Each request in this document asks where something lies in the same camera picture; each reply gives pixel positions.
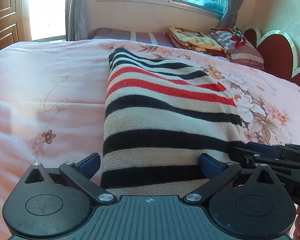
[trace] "metal screw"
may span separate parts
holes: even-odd
[[[197,193],[191,193],[186,196],[186,199],[191,202],[196,202],[201,200],[201,196]]]
[[[98,199],[103,202],[111,201],[111,200],[113,200],[113,198],[114,198],[113,195],[109,194],[109,193],[103,193],[103,194],[99,195],[99,197],[98,197]]]

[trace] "crosshair symbol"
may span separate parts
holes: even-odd
[[[145,201],[147,201],[148,203],[152,203],[155,200],[153,198],[147,198]]]

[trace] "headboard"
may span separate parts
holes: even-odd
[[[265,71],[300,86],[298,54],[292,39],[284,31],[269,31],[261,37],[257,28],[248,26],[244,36],[264,60]]]

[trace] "bright doorway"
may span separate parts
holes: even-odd
[[[29,0],[30,30],[33,41],[66,38],[66,0]]]

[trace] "window sill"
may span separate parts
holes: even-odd
[[[209,11],[208,9],[205,9],[203,7],[197,7],[194,5],[190,5],[187,3],[177,2],[177,1],[169,1],[169,0],[97,0],[97,2],[142,2],[142,3],[151,3],[151,4],[159,4],[159,5],[165,5],[175,8],[180,8],[196,13],[200,13],[215,19],[220,20],[222,18],[222,15]]]

